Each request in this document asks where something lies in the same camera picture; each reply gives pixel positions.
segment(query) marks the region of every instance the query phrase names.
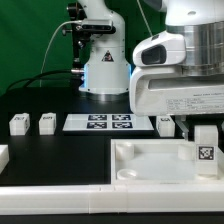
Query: white block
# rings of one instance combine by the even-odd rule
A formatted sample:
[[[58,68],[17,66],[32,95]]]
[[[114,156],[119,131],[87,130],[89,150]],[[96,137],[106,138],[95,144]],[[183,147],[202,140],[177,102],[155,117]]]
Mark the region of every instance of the white block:
[[[195,173],[199,176],[217,176],[217,147],[213,145],[197,145]]]
[[[195,126],[195,143],[197,145],[218,146],[218,129],[215,125]]]
[[[175,123],[170,116],[157,116],[156,128],[160,137],[174,137]]]
[[[30,115],[16,114],[9,122],[10,135],[25,135],[30,127]]]
[[[56,129],[56,114],[43,114],[39,121],[40,135],[54,135]]]
[[[7,145],[0,145],[0,174],[9,162],[9,150]]]

